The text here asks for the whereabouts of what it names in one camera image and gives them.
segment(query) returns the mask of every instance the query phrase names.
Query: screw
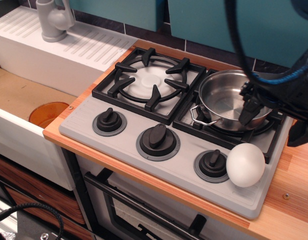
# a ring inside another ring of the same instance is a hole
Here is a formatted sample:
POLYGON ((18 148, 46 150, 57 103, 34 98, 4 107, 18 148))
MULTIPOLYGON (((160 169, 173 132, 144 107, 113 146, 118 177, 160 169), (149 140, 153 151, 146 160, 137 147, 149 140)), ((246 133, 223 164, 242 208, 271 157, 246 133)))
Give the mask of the screw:
POLYGON ((283 198, 286 199, 286 200, 289 200, 290 199, 290 194, 284 193, 283 194, 283 198))
POLYGON ((48 240, 49 239, 49 235, 47 233, 43 233, 41 236, 40 236, 40 240, 48 240))

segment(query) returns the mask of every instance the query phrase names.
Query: stove knob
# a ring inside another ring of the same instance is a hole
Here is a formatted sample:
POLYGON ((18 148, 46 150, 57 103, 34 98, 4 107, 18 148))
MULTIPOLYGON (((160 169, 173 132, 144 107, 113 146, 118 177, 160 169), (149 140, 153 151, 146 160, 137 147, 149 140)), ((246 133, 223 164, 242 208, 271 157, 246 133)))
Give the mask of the stove knob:
POLYGON ((141 149, 148 155, 160 157, 171 153, 177 140, 171 130, 164 124, 147 129, 139 142, 141 149))
POLYGON ((113 111, 113 108, 108 108, 105 112, 102 112, 96 121, 96 126, 103 132, 113 132, 120 128, 122 125, 122 118, 120 115, 113 111))
POLYGON ((203 174, 211 178, 220 178, 227 173, 226 157, 218 149, 204 154, 199 160, 198 166, 203 174))

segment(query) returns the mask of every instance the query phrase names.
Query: wall tile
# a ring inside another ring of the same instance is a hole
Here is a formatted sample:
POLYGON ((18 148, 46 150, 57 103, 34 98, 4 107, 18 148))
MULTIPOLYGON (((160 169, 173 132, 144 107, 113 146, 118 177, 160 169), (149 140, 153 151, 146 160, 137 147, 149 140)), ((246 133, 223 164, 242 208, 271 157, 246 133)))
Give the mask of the wall tile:
POLYGON ((121 22, 109 20, 77 10, 74 10, 74 15, 76 21, 124 34, 124 24, 121 22))
POLYGON ((172 36, 171 26, 168 23, 164 23, 157 32, 145 30, 127 24, 125 24, 125 30, 127 35, 160 45, 165 45, 173 49, 180 49, 182 51, 185 50, 185 40, 172 36))
POLYGON ((24 6, 24 7, 30 7, 30 4, 29 4, 29 0, 18 0, 19 2, 19 5, 21 6, 24 6))
POLYGON ((164 3, 164 23, 170 23, 170 12, 169 12, 169 2, 165 0, 164 3))
POLYGON ((36 7, 36 0, 29 0, 29 3, 30 3, 30 7, 32 9, 37 9, 37 7, 36 7))
MULTIPOLYGON (((192 54, 200 55, 209 59, 214 59, 234 66, 240 65, 235 53, 206 46, 196 42, 186 41, 186 51, 192 54)), ((247 63, 252 69, 254 64, 254 58, 248 57, 247 63)))
POLYGON ((267 61, 256 60, 254 71, 261 73, 281 74, 288 70, 285 66, 276 65, 267 61))

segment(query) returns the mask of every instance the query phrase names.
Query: orange cup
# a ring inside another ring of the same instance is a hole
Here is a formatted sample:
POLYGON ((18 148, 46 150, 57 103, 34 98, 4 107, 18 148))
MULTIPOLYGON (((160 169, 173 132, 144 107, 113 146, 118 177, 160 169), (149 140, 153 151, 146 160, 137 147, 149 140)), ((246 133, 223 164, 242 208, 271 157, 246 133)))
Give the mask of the orange cup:
POLYGON ((43 104, 31 112, 28 121, 44 129, 68 106, 67 103, 59 101, 43 104))

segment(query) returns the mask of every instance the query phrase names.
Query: black burner grate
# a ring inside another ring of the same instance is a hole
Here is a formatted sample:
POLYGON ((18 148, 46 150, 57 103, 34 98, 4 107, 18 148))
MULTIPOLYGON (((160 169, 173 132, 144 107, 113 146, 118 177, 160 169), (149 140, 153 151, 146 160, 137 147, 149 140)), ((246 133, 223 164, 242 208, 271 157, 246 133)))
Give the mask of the black burner grate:
POLYGON ((115 69, 92 90, 92 96, 133 113, 169 125, 175 118, 177 110, 180 109, 182 103, 186 100, 189 91, 196 87, 199 79, 202 78, 205 74, 205 67, 190 63, 188 58, 179 60, 166 55, 158 54, 154 48, 150 48, 148 50, 136 48, 122 62, 117 63, 115 65, 115 69), (164 79, 164 82, 175 89, 175 91, 167 96, 162 97, 159 89, 156 85, 154 85, 152 89, 152 96, 149 99, 139 98, 127 93, 124 88, 133 83, 135 78, 122 78, 123 74, 136 73, 138 70, 131 66, 134 63, 142 62, 144 67, 148 67, 150 62, 155 61, 166 63, 172 66, 165 71, 166 74, 181 75, 181 81, 164 79), (188 71, 196 73, 196 77, 191 83, 187 83, 188 71), (156 107, 159 103, 168 101, 175 97, 178 97, 179 100, 167 115, 157 112, 156 107), (133 102, 142 103, 144 104, 144 107, 133 102))
MULTIPOLYGON (((215 70, 209 70, 207 75, 215 72, 215 70)), ((199 123, 193 123, 193 121, 191 121, 191 123, 185 123, 182 121, 184 116, 190 111, 190 108, 193 107, 193 105, 198 104, 198 88, 199 85, 197 85, 197 88, 192 92, 191 96, 189 96, 189 98, 184 103, 184 106, 173 121, 173 127, 230 150, 238 144, 249 143, 254 137, 260 136, 267 131, 274 130, 275 133, 271 139, 268 151, 263 152, 265 162, 268 164, 274 152, 286 117, 282 114, 279 114, 277 111, 272 111, 267 116, 264 125, 246 132, 226 131, 217 128, 216 126, 202 126, 199 123)), ((204 122, 206 117, 203 114, 198 113, 198 117, 196 119, 204 122)))

